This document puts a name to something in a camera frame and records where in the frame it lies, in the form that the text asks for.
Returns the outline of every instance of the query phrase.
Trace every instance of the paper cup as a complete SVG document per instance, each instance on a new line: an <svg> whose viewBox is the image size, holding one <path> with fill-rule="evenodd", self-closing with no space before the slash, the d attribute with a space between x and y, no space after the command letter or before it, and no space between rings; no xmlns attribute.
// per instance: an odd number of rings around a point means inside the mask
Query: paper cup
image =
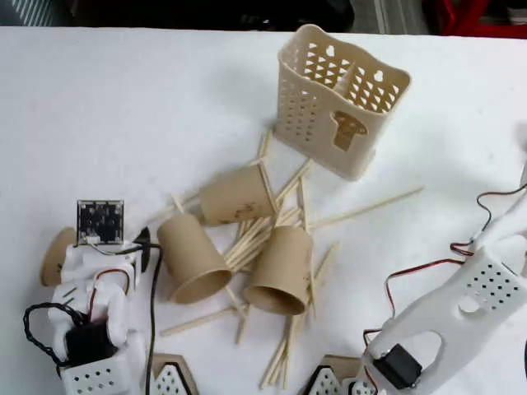
<svg viewBox="0 0 527 395"><path fill-rule="evenodd" d="M271 313L302 314L308 300L312 248L313 241L302 228L275 228L244 288L244 297Z"/></svg>
<svg viewBox="0 0 527 395"><path fill-rule="evenodd" d="M239 169L201 188L199 201L209 225L273 216L277 212L261 163Z"/></svg>
<svg viewBox="0 0 527 395"><path fill-rule="evenodd" d="M198 220L190 214L173 216L157 231L165 263L174 282L170 299L189 304L221 290L232 273Z"/></svg>
<svg viewBox="0 0 527 395"><path fill-rule="evenodd" d="M57 286L62 282L60 272L66 259L66 249L76 241L73 228L64 228L55 236L40 266L40 283L43 286Z"/></svg>

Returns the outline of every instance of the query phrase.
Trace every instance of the perforated basket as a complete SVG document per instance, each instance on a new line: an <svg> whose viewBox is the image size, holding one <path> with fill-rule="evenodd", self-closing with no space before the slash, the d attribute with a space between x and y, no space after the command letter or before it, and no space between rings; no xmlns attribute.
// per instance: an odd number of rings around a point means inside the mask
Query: perforated basket
<svg viewBox="0 0 527 395"><path fill-rule="evenodd" d="M361 177L410 76L314 25L302 26L278 61L275 135L346 179Z"/></svg>

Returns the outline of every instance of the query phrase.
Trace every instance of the white tabletop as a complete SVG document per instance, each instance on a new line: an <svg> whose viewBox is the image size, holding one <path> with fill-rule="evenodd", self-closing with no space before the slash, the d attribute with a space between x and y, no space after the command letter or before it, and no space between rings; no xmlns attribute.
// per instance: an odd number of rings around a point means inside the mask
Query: white tabletop
<svg viewBox="0 0 527 395"><path fill-rule="evenodd" d="M52 361L26 341L21 318L26 306L51 295L39 284L40 260L58 230L74 225L76 200L122 198L125 222L137 225L166 205L168 192L185 193L253 159L276 114L276 55L289 36L0 29L2 393L60 393ZM448 244L466 240L486 219L476 195L515 188L525 159L518 136L527 133L527 42L341 37L407 70L413 84L360 181L349 183L314 166L308 178L311 216L337 214L421 184L426 189L314 231L316 258L336 240L343 247L319 292L318 319L294 347L283 393L296 393L324 354L360 355L362 329L381 325L389 315L385 277L451 256ZM303 160L273 141L268 162L273 189ZM219 249L234 230L211 230ZM398 310L442 284L454 269L439 267L394 281ZM243 283L238 277L235 290ZM148 334L150 277L143 280L137 304ZM163 269L158 329L229 304L225 293L191 306L168 304L169 284ZM48 341L44 315L35 322ZM159 338L156 351L184 355L202 394L256 393L283 322L255 309L240 346L234 345L233 315ZM527 309L522 309L437 393L494 394L504 388L524 393L526 328ZM419 352L430 354L426 338L417 344Z"/></svg>

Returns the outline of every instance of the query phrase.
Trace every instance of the black wire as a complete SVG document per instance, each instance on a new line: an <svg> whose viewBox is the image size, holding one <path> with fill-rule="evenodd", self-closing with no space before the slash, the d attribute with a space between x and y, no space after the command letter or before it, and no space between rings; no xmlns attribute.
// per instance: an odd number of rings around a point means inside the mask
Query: black wire
<svg viewBox="0 0 527 395"><path fill-rule="evenodd" d="M480 199L485 197L485 196L490 196L490 195L497 195L497 196L508 196L508 195L514 195L515 193L518 193L519 191L523 190L527 188L527 184L523 184L522 186L520 186L518 189L515 189L514 191L510 191L510 192L485 192L485 193L481 193L478 195L478 197L476 198L476 203L478 204L478 206L480 206L483 210L485 210L488 214L488 218L487 218L487 222L485 222L485 225L483 225L483 228L481 229L481 231L485 231L485 229L487 229L487 226L488 224L491 223L492 221L492 213L491 211L488 209L487 206L485 206L483 203L481 203Z"/></svg>
<svg viewBox="0 0 527 395"><path fill-rule="evenodd" d="M33 343L35 346L39 347L43 352L45 352L48 356L51 357L53 362L57 365L57 368L68 366L69 362L67 360L61 361L55 352L53 351L53 347L47 347L38 340L35 339L33 336L33 333L31 333L30 329L30 315L33 311L38 309L59 309L69 315L73 321L73 324L76 327L81 327L86 324L87 322L87 316L79 311L76 311L72 309L71 307L60 304L60 303L53 303L53 302L44 302L39 304L33 304L32 306L28 307L26 311L24 312L24 333L26 334L26 338L29 342Z"/></svg>
<svg viewBox="0 0 527 395"><path fill-rule="evenodd" d="M154 299L156 296L157 278L159 277L159 271L161 269L161 262L163 261L163 248L159 244L144 243L144 247L151 249L158 249L159 256L157 257L156 267L154 268L154 277L152 278L152 291L150 293L150 350L148 351L147 360L147 381L145 384L145 394L150 395L150 372L152 370L152 358L154 356L154 343L156 342L156 314L154 311Z"/></svg>

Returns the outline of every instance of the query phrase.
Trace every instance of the white robot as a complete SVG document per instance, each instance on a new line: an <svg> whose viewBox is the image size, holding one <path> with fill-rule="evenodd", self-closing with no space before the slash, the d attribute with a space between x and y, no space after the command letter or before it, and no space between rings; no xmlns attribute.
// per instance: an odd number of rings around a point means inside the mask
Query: white robot
<svg viewBox="0 0 527 395"><path fill-rule="evenodd" d="M433 393L464 368L482 350L494 331L525 304L525 178L524 171L521 187L503 193L522 193L505 215L490 221L492 217L486 209L489 221L471 240L471 256L460 269L443 286L388 320L369 343L362 357L370 375L370 378L363 377L365 381L375 383L389 394ZM500 248L504 244L507 254ZM467 297L475 302L476 309L467 311L460 307ZM441 345L434 361L422 370L399 342L423 332L436 333Z"/></svg>
<svg viewBox="0 0 527 395"><path fill-rule="evenodd" d="M133 241L123 240L121 201L79 201L77 232L62 230L44 258L40 280L55 286L50 303L28 308L28 340L52 357L67 395L190 394L177 363L164 365L154 379L153 342L147 347L136 329L131 299L150 259L159 249L152 301L162 249L150 243L147 228ZM53 345L35 339L30 313L48 309Z"/></svg>

